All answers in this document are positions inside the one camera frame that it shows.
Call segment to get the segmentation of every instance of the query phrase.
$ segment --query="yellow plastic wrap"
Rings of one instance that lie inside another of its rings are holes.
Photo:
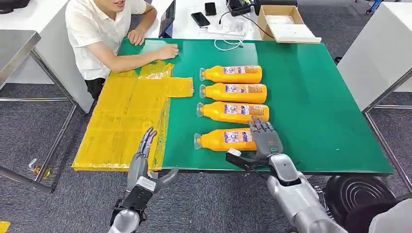
[[[135,71],[111,73],[72,164],[75,170],[127,171],[143,133],[158,130],[149,170],[161,169],[169,120],[169,97],[193,95],[192,78],[172,78],[172,64],[158,61]]]
[[[10,222],[0,221],[0,233],[6,233],[9,229]]]

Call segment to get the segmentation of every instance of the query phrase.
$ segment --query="robotic hand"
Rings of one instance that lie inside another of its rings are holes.
[[[172,182],[179,171],[177,168],[170,170],[168,174],[161,177],[157,182],[149,179],[147,174],[147,157],[150,146],[157,131],[150,127],[139,144],[136,154],[130,162],[127,175],[127,188],[123,200],[118,200],[112,215],[109,233],[132,233],[145,221],[144,210],[147,202],[163,186]]]
[[[231,153],[231,149],[226,160],[247,168],[269,165],[272,171],[267,180],[269,191],[300,233],[347,233],[329,218],[313,187],[296,170],[290,157],[282,153],[283,146],[273,126],[261,119],[253,118],[253,121],[249,126],[257,148],[256,155],[242,158],[239,151]]]

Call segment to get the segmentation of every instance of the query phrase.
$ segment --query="green table mat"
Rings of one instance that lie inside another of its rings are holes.
[[[143,46],[134,46],[124,39],[119,55],[152,51],[166,43],[179,46],[179,55],[167,60],[175,64],[172,76],[193,77],[195,93],[171,100],[163,168],[240,170],[226,162],[224,152],[193,148],[195,133],[247,127],[196,116],[198,102],[214,101],[199,97],[200,84],[213,84],[199,80],[199,68],[260,65],[261,83],[268,87],[270,122],[298,170],[392,173],[324,44],[244,41],[242,48],[219,51],[213,40],[146,39]]]

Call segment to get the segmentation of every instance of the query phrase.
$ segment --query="metal table frame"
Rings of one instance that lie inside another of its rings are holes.
[[[0,175],[5,176],[9,179],[15,180],[17,182],[23,183],[29,187],[36,188],[42,192],[51,193],[53,192],[53,188],[45,186],[41,184],[40,182],[43,178],[43,175],[47,167],[49,166],[49,163],[51,162],[56,152],[56,149],[61,139],[63,138],[64,133],[66,132],[66,129],[71,119],[73,118],[74,112],[76,111],[76,109],[82,115],[85,114],[85,112],[82,110],[79,104],[73,99],[70,93],[64,88],[64,86],[61,84],[61,82],[58,80],[58,78],[52,72],[52,70],[47,66],[47,64],[44,62],[41,56],[37,53],[35,49],[35,45],[41,39],[40,35],[35,31],[30,31],[30,32],[32,34],[31,34],[31,37],[28,39],[28,41],[14,55],[14,57],[6,64],[6,66],[2,70],[0,70],[0,84],[3,84],[7,80],[7,78],[10,75],[12,75],[12,73],[18,68],[21,62],[23,62],[23,60],[26,59],[27,56],[31,56],[37,62],[37,64],[42,68],[42,70],[48,75],[48,77],[54,82],[54,84],[59,87],[59,89],[63,92],[63,94],[66,97],[63,97],[63,98],[0,98],[0,101],[20,101],[20,102],[70,101],[73,105],[60,129],[60,132],[58,133],[55,141],[53,142],[53,145],[51,146],[49,153],[47,154],[47,157],[43,165],[41,166],[41,169],[38,175],[36,176],[34,180],[28,177],[25,177],[23,175],[20,175],[14,171],[11,171],[3,166],[0,166]]]
[[[393,151],[391,150],[390,146],[386,142],[385,138],[381,134],[378,126],[372,119],[370,115],[370,111],[372,109],[412,109],[410,105],[381,105],[379,104],[382,100],[385,99],[388,95],[394,92],[398,87],[400,87],[404,82],[406,82],[410,77],[412,77],[412,68],[408,70],[398,81],[392,84],[387,90],[385,90],[380,96],[378,96],[370,105],[368,105],[362,113],[365,114],[367,121],[369,122],[371,128],[375,132],[376,136],[378,137],[379,142],[381,143],[383,149],[386,152],[387,157],[391,160],[392,164],[395,167],[395,170],[399,173],[400,177],[402,178],[403,182],[406,185],[406,188],[410,193],[412,193],[412,183],[409,177],[406,175],[404,169],[400,165],[398,159],[394,155]]]

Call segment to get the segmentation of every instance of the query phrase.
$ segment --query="power strip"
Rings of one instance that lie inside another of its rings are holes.
[[[243,36],[244,32],[234,32],[230,31],[229,26],[222,26],[222,28],[217,28],[215,25],[209,25],[207,32],[211,34],[226,35],[226,36]]]

